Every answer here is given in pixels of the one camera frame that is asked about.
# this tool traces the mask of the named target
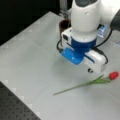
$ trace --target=green stem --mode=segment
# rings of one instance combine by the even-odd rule
[[[79,87],[87,86],[87,85],[90,85],[90,84],[93,84],[93,83],[94,83],[94,81],[90,81],[90,82],[87,82],[87,83],[84,83],[84,84],[81,84],[81,85],[78,85],[78,86],[75,86],[75,87],[68,88],[68,89],[65,89],[63,91],[57,92],[53,95],[58,95],[58,94],[61,94],[61,93],[64,93],[64,92],[67,92],[67,91],[70,91],[70,90],[73,90],[73,89],[76,89],[76,88],[79,88]]]

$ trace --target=red rose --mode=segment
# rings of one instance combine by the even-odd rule
[[[118,76],[119,76],[119,73],[115,71],[109,74],[109,79],[115,80]]]

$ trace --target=white tabletop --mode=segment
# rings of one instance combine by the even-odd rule
[[[42,120],[119,120],[120,79],[53,96],[100,75],[59,55],[61,20],[49,12],[0,47],[1,82]],[[120,47],[110,40],[102,49],[109,58],[104,74],[119,71]]]

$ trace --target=white table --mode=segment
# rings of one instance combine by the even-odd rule
[[[85,65],[73,65],[59,55],[61,20],[49,12],[0,47],[1,82],[42,120],[119,120],[120,78],[53,96],[100,75],[89,74]],[[120,47],[110,40],[102,49],[109,58],[104,74],[119,71]]]

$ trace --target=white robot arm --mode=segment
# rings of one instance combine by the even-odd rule
[[[99,73],[104,70],[107,59],[96,46],[99,24],[107,24],[120,31],[120,0],[73,0],[71,28],[62,33],[61,54],[72,63],[84,62]]]

